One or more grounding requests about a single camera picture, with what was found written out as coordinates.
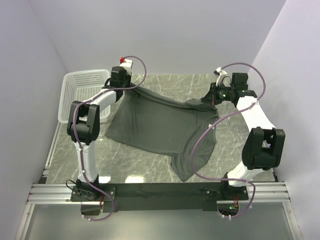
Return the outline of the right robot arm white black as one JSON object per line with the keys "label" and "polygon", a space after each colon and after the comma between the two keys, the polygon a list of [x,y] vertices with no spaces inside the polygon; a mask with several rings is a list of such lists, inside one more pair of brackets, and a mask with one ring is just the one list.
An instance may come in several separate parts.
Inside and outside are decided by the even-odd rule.
{"label": "right robot arm white black", "polygon": [[217,80],[201,100],[210,100],[214,106],[223,101],[231,102],[240,111],[249,130],[241,162],[225,174],[219,187],[221,197],[230,200],[256,175],[279,166],[286,134],[265,115],[257,94],[248,89],[246,73],[233,73],[231,76],[224,70],[214,73]]}

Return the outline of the white perforated plastic basket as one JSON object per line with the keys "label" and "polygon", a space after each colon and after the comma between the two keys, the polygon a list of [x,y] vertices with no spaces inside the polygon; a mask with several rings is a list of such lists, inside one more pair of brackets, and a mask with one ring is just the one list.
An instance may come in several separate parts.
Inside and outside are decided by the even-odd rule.
{"label": "white perforated plastic basket", "polygon": [[98,94],[110,77],[107,69],[69,72],[63,77],[57,119],[61,124],[69,120],[74,101],[85,101]]}

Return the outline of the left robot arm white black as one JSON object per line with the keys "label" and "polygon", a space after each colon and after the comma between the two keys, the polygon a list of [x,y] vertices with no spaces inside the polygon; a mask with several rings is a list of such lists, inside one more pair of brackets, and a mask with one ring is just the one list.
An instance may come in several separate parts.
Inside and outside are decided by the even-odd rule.
{"label": "left robot arm white black", "polygon": [[70,107],[67,134],[74,142],[78,160],[78,177],[74,194],[94,201],[102,195],[95,163],[95,141],[100,133],[100,113],[116,103],[131,86],[132,64],[121,63],[111,69],[102,89],[89,99],[74,101]]}

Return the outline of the dark grey t shirt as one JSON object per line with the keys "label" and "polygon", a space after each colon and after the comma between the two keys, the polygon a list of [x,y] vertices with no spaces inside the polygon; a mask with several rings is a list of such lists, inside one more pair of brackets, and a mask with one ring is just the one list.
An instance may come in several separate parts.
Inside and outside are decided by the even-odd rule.
{"label": "dark grey t shirt", "polygon": [[149,89],[125,93],[105,136],[147,152],[171,157],[170,166],[185,182],[205,166],[216,145],[216,133],[201,135],[219,119],[217,108],[200,99],[178,102]]}

